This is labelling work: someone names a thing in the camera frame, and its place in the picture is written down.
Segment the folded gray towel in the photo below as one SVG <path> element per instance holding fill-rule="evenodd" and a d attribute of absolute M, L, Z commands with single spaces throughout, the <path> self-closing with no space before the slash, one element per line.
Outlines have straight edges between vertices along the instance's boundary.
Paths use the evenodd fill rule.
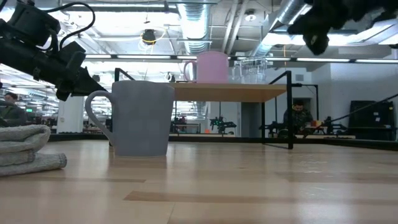
<path fill-rule="evenodd" d="M 43 170 L 61 169 L 66 165 L 67 157 L 64 153 L 54 155 L 37 153 L 33 162 L 0 167 L 0 177 L 7 175 L 28 174 Z"/>
<path fill-rule="evenodd" d="M 0 154 L 0 166 L 23 164 L 33 160 L 35 160 L 35 151 L 33 150 Z"/>
<path fill-rule="evenodd" d="M 39 151 L 49 141 L 51 130 L 45 125 L 0 128 L 0 153 Z"/>

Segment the pink mug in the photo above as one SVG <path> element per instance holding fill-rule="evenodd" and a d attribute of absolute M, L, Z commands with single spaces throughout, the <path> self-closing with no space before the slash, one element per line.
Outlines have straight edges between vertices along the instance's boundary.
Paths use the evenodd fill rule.
<path fill-rule="evenodd" d="M 192 63 L 197 68 L 197 79 L 189 79 L 186 69 Z M 221 52 L 205 52 L 198 55 L 197 60 L 187 61 L 183 70 L 188 82 L 196 83 L 228 83 L 228 55 Z"/>

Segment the gray mug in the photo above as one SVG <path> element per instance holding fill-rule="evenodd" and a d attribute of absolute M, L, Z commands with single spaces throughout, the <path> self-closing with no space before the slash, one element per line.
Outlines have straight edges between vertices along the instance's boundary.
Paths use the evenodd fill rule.
<path fill-rule="evenodd" d="M 91 102 L 105 96 L 112 103 L 113 132 L 98 121 Z M 114 82 L 112 93 L 95 91 L 87 97 L 88 117 L 108 137 L 115 155 L 164 156 L 167 153 L 174 88 L 166 83 L 126 80 Z"/>

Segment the wooden shelf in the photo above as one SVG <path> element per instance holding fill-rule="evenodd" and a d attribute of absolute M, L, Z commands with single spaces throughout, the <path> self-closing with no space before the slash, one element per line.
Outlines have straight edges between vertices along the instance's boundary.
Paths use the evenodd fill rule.
<path fill-rule="evenodd" d="M 286 85 L 169 83 L 178 101 L 262 103 L 286 92 Z"/>

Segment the person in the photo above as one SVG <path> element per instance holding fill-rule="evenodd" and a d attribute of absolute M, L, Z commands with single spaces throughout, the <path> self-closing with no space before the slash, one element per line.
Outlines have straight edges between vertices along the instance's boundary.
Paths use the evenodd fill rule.
<path fill-rule="evenodd" d="M 295 100 L 293 103 L 293 129 L 294 133 L 302 131 L 305 123 L 313 120 L 311 113 L 304 109 L 304 102 L 302 100 Z M 284 113 L 284 124 L 287 126 L 287 110 Z"/>
<path fill-rule="evenodd" d="M 6 93 L 4 100 L 0 100 L 0 118 L 10 127 L 25 125 L 25 110 L 15 104 L 18 96 L 15 93 Z"/>

